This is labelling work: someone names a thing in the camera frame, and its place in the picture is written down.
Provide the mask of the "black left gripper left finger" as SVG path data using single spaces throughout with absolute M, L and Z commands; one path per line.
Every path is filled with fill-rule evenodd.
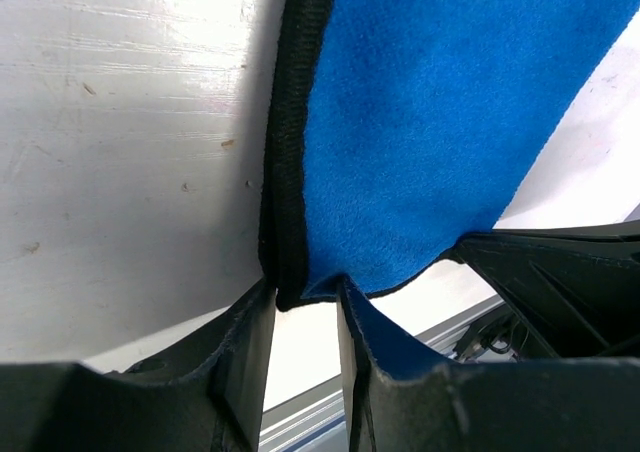
M 257 450 L 274 298 L 260 280 L 226 312 L 124 372 L 2 366 L 2 450 Z

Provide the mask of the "blue microfiber towel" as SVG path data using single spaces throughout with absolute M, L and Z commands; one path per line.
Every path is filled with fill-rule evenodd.
M 259 258 L 279 310 L 391 293 L 511 202 L 639 0 L 286 0 Z

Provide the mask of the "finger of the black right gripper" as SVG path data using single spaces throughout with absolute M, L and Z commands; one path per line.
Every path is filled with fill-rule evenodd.
M 470 233 L 452 258 L 498 293 L 543 356 L 638 356 L 638 222 Z

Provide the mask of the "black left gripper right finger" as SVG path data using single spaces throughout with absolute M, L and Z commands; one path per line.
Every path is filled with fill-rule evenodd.
M 348 279 L 377 386 L 369 389 L 376 451 L 635 451 L 635 358 L 459 363 L 424 346 Z

